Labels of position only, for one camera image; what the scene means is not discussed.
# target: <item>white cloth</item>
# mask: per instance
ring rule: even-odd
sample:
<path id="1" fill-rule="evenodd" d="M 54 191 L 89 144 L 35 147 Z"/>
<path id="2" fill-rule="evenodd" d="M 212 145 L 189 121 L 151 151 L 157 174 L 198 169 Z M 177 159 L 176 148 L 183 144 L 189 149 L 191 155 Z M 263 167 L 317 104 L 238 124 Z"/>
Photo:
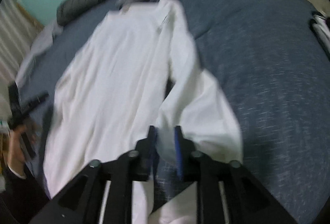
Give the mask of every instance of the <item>white cloth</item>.
<path id="1" fill-rule="evenodd" d="M 321 31 L 323 31 L 326 38 L 330 41 L 330 30 L 328 28 L 328 25 L 326 24 L 325 18 L 320 17 L 319 15 L 314 15 L 314 19 L 317 25 L 319 26 L 319 28 L 321 29 Z"/>
<path id="2" fill-rule="evenodd" d="M 175 85 L 164 100 L 169 76 Z M 213 158 L 242 160 L 238 123 L 216 79 L 199 68 L 176 0 L 110 11 L 58 81 L 54 107 L 44 161 L 52 197 L 90 160 L 106 162 L 134 149 L 149 125 L 159 128 L 159 153 L 165 158 L 174 152 L 172 130 L 180 124 Z M 157 221 L 192 219 L 194 207 L 177 206 L 180 214 Z M 132 223 L 147 223 L 152 207 L 153 182 L 134 182 Z"/>

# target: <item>bed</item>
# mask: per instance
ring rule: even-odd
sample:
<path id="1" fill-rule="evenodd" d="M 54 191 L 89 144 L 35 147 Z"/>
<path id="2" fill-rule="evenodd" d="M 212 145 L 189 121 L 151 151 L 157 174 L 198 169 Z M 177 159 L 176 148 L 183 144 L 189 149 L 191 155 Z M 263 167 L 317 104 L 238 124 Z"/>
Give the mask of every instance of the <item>bed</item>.
<path id="1" fill-rule="evenodd" d="M 210 71 L 239 121 L 244 164 L 299 224 L 312 223 L 330 196 L 328 135 L 330 63 L 310 31 L 329 0 L 180 0 L 202 66 Z M 105 0 L 68 23 L 35 59 L 22 101 L 48 91 L 31 116 L 43 126 L 31 169 L 42 173 L 56 82 L 117 0 Z M 157 158 L 154 211 L 189 184 L 175 164 Z"/>

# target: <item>screw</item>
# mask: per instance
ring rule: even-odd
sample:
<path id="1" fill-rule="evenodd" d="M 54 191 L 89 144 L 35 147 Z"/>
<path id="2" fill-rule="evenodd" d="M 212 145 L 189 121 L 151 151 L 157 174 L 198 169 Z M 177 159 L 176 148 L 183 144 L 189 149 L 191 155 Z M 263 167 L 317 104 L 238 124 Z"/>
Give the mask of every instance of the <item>screw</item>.
<path id="1" fill-rule="evenodd" d="M 236 161 L 236 160 L 233 160 L 230 162 L 230 165 L 233 167 L 233 168 L 240 168 L 240 162 L 239 161 Z"/>
<path id="2" fill-rule="evenodd" d="M 203 153 L 200 152 L 199 150 L 196 150 L 196 151 L 193 151 L 193 152 L 191 153 L 191 156 L 194 157 L 194 158 L 200 158 L 200 157 L 203 156 Z"/>
<path id="3" fill-rule="evenodd" d="M 134 157 L 137 157 L 139 156 L 139 152 L 137 150 L 131 150 L 129 153 L 128 153 L 128 157 L 131 157 L 131 158 L 134 158 Z"/>
<path id="4" fill-rule="evenodd" d="M 90 161 L 90 167 L 95 168 L 98 167 L 101 164 L 100 160 L 92 160 Z"/>

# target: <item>blue gripper pad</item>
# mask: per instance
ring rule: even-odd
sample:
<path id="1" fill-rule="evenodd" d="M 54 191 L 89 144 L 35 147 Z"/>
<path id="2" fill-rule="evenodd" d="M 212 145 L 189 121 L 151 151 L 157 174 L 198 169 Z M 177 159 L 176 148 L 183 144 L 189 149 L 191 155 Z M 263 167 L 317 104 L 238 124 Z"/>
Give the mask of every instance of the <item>blue gripper pad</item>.
<path id="1" fill-rule="evenodd" d="M 183 180 L 183 156 L 179 142 L 178 129 L 174 128 L 174 143 L 175 143 L 175 152 L 177 160 L 177 175 L 180 180 Z"/>

